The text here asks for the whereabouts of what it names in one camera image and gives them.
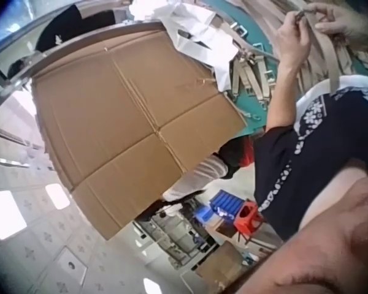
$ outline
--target brown box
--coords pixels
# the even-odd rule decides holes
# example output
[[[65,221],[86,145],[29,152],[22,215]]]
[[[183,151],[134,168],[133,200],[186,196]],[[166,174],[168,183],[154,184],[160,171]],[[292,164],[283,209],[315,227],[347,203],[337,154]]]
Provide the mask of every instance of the brown box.
[[[204,78],[163,31],[99,42],[33,77],[47,151],[105,239],[245,127]]]
[[[209,293],[220,293],[247,270],[242,262],[240,252],[225,242],[199,265],[196,273],[209,285]]]

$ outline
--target floral print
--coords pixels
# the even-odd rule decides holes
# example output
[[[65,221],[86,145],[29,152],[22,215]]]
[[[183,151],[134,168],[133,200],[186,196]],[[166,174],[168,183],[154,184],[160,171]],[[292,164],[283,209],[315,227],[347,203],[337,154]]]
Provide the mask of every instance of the floral print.
[[[327,117],[326,111],[326,103],[325,99],[334,99],[334,101],[338,101],[343,95],[350,91],[360,91],[362,97],[365,100],[368,100],[368,88],[357,88],[357,87],[347,87],[341,90],[338,90],[335,94],[329,95],[325,94],[316,99],[314,99],[311,104],[308,106],[304,114],[300,119],[300,128],[297,132],[297,143],[294,150],[294,156],[299,156],[305,146],[305,139],[315,130],[317,129],[321,123],[324,121],[325,117]],[[266,200],[264,200],[258,208],[258,211],[261,213],[265,209],[267,209],[274,197],[278,194],[279,190],[283,186],[284,182],[287,180],[290,172],[292,171],[292,160],[289,160],[287,165],[282,170],[279,179],[275,183],[274,187],[271,189],[269,194],[267,195]]]

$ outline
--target ceiling light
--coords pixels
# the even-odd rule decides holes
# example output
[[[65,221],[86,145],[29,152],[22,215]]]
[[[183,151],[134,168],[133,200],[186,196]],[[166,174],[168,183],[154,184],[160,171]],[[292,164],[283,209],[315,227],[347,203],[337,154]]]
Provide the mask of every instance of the ceiling light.
[[[20,29],[20,25],[17,24],[17,23],[13,23],[12,25],[10,25],[9,28],[7,28],[7,31],[9,31],[9,32],[16,32],[19,29]]]
[[[11,191],[0,191],[0,239],[6,239],[26,227]]]
[[[57,209],[63,209],[70,204],[67,194],[60,184],[47,185],[45,190]]]
[[[150,279],[143,279],[143,284],[145,286],[145,290],[147,294],[163,294],[161,291],[161,287]]]

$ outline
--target green table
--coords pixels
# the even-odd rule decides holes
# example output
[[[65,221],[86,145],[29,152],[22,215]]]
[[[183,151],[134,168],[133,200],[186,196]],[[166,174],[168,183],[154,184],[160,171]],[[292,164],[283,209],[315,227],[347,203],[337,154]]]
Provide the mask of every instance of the green table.
[[[244,11],[234,7],[230,3],[227,3],[225,0],[205,0],[204,2],[218,10],[224,11],[232,19],[242,25],[248,31],[248,35],[245,38],[248,43],[262,43],[265,51],[272,53],[272,47],[262,30]],[[266,66],[268,70],[273,70],[275,75],[277,74],[276,63],[266,60]],[[356,58],[353,59],[353,66],[357,73],[368,76],[368,70],[365,69],[361,62],[359,62]],[[267,111],[263,110],[263,108],[260,106],[256,96],[249,96],[248,94],[242,92],[239,94],[236,105],[245,112],[257,115],[260,118],[260,120],[257,121],[245,118],[248,126],[239,134],[237,134],[237,137],[250,135],[266,125]]]

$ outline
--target red plastic stool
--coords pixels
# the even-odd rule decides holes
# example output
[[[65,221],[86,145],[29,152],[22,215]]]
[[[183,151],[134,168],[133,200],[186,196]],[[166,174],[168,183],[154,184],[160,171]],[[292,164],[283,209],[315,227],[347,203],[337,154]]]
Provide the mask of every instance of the red plastic stool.
[[[263,222],[264,219],[258,213],[257,204],[253,201],[246,201],[234,220],[234,226],[243,236],[251,237]]]

